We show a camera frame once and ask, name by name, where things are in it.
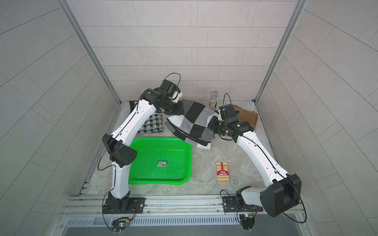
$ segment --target checkered fabric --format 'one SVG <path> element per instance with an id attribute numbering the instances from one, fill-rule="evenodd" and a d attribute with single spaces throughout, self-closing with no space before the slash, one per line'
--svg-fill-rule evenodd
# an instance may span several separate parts
<path id="1" fill-rule="evenodd" d="M 218 116 L 210 108 L 189 100 L 183 102 L 184 114 L 170 116 L 165 122 L 167 128 L 178 138 L 198 147 L 209 149 L 214 132 L 207 126 L 213 116 Z"/>
<path id="2" fill-rule="evenodd" d="M 137 101 L 130 101 L 130 110 L 134 110 L 137 105 Z M 148 120 L 139 129 L 138 134 L 141 133 L 158 133 L 163 131 L 163 123 L 161 121 L 161 112 L 156 111 L 153 113 Z"/>

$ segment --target vent grille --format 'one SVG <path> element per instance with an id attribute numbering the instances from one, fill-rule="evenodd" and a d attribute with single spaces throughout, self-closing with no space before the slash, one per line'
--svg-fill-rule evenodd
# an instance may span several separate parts
<path id="1" fill-rule="evenodd" d="M 105 217 L 107 224 L 119 217 Z M 235 215 L 136 216 L 130 226 L 236 225 Z M 70 217 L 66 227 L 103 227 L 102 217 Z"/>

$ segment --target brown cloth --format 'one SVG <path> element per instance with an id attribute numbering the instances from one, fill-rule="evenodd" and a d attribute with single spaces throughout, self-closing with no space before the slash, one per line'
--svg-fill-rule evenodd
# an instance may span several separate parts
<path id="1" fill-rule="evenodd" d="M 239 120 L 247 121 L 252 126 L 252 128 L 255 129 L 255 126 L 257 123 L 257 117 L 258 117 L 258 114 L 256 112 L 247 111 L 235 105 L 234 105 L 234 109 L 237 113 L 237 116 L 239 117 Z"/>

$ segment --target mounting plate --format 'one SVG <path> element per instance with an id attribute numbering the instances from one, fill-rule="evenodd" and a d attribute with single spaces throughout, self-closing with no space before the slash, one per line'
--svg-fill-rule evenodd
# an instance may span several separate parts
<path id="1" fill-rule="evenodd" d="M 143 212 L 144 208 L 144 201 L 146 199 L 144 197 L 130 197 L 129 198 L 129 204 L 133 205 L 135 208 L 135 213 L 136 214 L 141 214 Z M 106 207 L 102 207 L 102 213 L 104 214 L 132 214 L 133 211 L 130 209 L 130 207 L 127 209 L 125 212 L 117 212 L 114 210 L 109 210 Z"/>
<path id="2" fill-rule="evenodd" d="M 235 196 L 223 196 L 223 210 L 225 212 L 243 212 L 242 210 L 239 210 L 239 207 L 237 206 L 237 202 L 235 200 Z M 257 210 L 259 212 L 263 211 L 262 207 L 256 206 Z M 256 212 L 255 205 L 248 205 L 246 208 L 246 212 Z"/>

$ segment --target green plastic basket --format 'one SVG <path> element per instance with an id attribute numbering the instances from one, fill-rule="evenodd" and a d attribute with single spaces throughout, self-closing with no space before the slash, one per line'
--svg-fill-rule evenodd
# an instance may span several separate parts
<path id="1" fill-rule="evenodd" d="M 183 184 L 192 174 L 192 145 L 181 139 L 140 138 L 130 147 L 138 155 L 130 168 L 129 184 Z"/>

